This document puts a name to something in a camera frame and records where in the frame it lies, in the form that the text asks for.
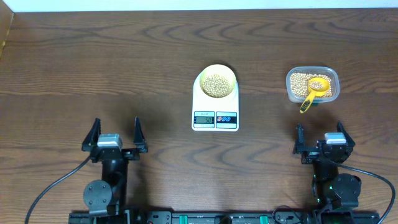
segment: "yellow spoon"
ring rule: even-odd
[[[311,84],[312,82],[319,82],[319,83],[321,83],[321,84],[322,84],[322,88],[321,88],[320,90],[313,90],[313,89],[311,88],[311,86],[310,86],[310,84]],[[314,99],[316,96],[319,97],[319,96],[325,95],[326,92],[329,90],[329,88],[330,88],[329,82],[328,82],[328,80],[326,80],[326,79],[324,79],[324,78],[316,77],[316,78],[310,79],[310,81],[308,81],[308,92],[309,92],[310,94],[306,97],[306,99],[304,100],[303,104],[301,105],[301,107],[300,107],[300,113],[306,112],[306,111],[309,109],[309,107],[311,106],[313,99]]]

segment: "white scale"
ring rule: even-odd
[[[208,96],[200,86],[206,73],[217,72],[232,78],[233,91],[222,98]],[[235,74],[224,65],[211,65],[202,71],[193,84],[192,129],[195,131],[237,131],[239,129],[239,87]]]

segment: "plastic container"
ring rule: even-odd
[[[322,98],[315,98],[313,100],[313,103],[326,103],[326,102],[331,102],[337,98],[337,96],[340,94],[340,84],[338,82],[338,76],[337,73],[328,67],[319,67],[319,66],[303,66],[303,67],[295,67],[291,69],[291,71],[287,74],[286,76],[286,89],[287,89],[287,94],[289,96],[289,99],[291,102],[294,103],[303,103],[305,98],[296,96],[292,92],[292,87],[290,86],[290,77],[292,76],[293,73],[310,73],[310,74],[317,74],[317,75],[326,75],[330,78],[330,88],[331,88],[331,93],[332,97],[322,97]]]

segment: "wooden table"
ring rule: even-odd
[[[0,60],[0,220],[22,223],[41,191],[88,155],[96,117],[133,147],[139,116],[149,153],[129,166],[128,201],[174,210],[313,208],[312,167],[292,155],[295,125],[308,143],[342,121],[356,141],[349,166],[398,187],[398,9],[18,13]],[[240,130],[191,129],[192,85],[229,65],[240,87]],[[287,72],[325,65],[339,75],[332,103],[299,113]],[[36,206],[31,223],[86,210],[84,166]],[[384,212],[380,180],[362,181],[358,210]],[[396,205],[385,223],[398,222]]]

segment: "scoop handle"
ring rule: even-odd
[[[300,113],[304,113],[309,109],[314,98],[315,98],[315,91],[311,91],[311,93],[304,100],[303,104],[301,104]]]

